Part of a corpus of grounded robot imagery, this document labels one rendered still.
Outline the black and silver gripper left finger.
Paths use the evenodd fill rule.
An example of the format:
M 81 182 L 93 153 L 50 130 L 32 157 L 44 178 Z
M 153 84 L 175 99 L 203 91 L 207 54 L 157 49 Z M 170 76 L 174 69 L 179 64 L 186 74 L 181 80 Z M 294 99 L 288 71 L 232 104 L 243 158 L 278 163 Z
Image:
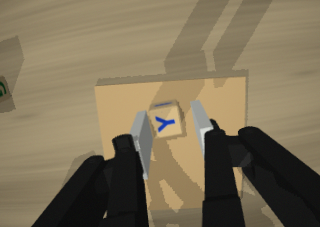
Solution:
M 144 180 L 153 136 L 147 111 L 138 111 L 129 134 L 112 143 L 114 158 L 87 158 L 31 227 L 149 227 Z

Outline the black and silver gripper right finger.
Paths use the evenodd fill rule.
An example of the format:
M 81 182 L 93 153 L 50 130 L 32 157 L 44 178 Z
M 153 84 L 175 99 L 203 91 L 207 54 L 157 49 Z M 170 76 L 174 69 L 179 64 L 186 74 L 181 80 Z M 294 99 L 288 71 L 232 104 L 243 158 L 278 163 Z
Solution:
M 205 168 L 202 227 L 246 227 L 233 167 L 242 168 L 284 227 L 320 227 L 318 173 L 259 128 L 226 135 L 200 100 L 190 104 Z

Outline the tan flat mat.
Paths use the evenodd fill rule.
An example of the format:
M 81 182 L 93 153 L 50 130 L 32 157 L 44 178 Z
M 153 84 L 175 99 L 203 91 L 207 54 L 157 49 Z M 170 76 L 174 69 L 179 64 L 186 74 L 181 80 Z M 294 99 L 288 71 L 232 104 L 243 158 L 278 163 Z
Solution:
M 138 111 L 176 99 L 183 133 L 153 137 L 147 210 L 202 208 L 204 160 L 195 131 L 190 101 L 200 100 L 207 116 L 226 135 L 245 127 L 246 77 L 218 77 L 96 85 L 95 97 L 105 160 L 114 158 L 112 139 L 129 134 Z

